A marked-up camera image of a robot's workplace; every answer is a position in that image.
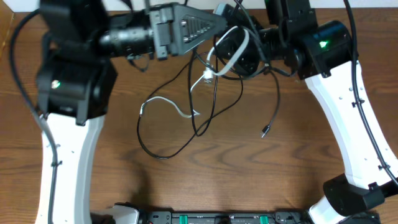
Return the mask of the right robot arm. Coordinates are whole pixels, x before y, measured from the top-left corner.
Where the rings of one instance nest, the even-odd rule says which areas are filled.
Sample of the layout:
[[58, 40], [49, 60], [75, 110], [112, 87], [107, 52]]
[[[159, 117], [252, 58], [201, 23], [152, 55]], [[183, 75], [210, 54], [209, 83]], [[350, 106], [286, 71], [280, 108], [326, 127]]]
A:
[[397, 156], [364, 86], [356, 24], [319, 24], [308, 0], [266, 1], [270, 28], [259, 28], [241, 2], [215, 14], [248, 26], [266, 63], [283, 60], [319, 102], [336, 139], [344, 172], [323, 184], [310, 223], [379, 223], [373, 209], [397, 195]]

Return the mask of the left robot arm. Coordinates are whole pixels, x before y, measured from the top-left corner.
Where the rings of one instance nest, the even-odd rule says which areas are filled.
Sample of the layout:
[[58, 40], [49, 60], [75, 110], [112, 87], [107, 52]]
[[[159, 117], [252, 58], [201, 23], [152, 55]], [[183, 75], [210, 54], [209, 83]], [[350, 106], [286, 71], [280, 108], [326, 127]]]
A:
[[42, 176], [37, 223], [144, 223], [122, 203], [90, 211], [96, 143], [117, 71], [111, 59], [184, 55], [226, 29], [226, 19], [177, 2], [109, 16], [101, 1], [41, 1], [49, 28], [37, 74]]

